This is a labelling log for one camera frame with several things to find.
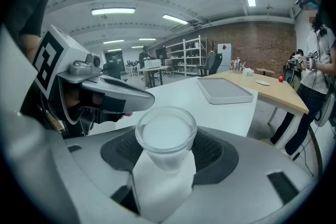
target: shelving unit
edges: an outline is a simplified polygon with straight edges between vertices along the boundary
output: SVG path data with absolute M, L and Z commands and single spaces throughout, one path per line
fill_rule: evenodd
M 187 75 L 200 74 L 197 66 L 204 66 L 207 57 L 207 38 L 202 38 L 200 35 L 198 38 L 185 40 L 182 42 L 166 46 L 169 59 L 165 60 L 166 65 L 171 63 L 173 66 L 184 67 L 184 71 L 174 71 L 175 73 L 182 73 Z

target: cup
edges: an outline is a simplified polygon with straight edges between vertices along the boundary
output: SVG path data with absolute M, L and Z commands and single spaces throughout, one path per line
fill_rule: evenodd
M 151 160 L 167 173 L 177 173 L 191 149 L 197 125 L 184 109 L 162 106 L 143 115 L 135 137 Z

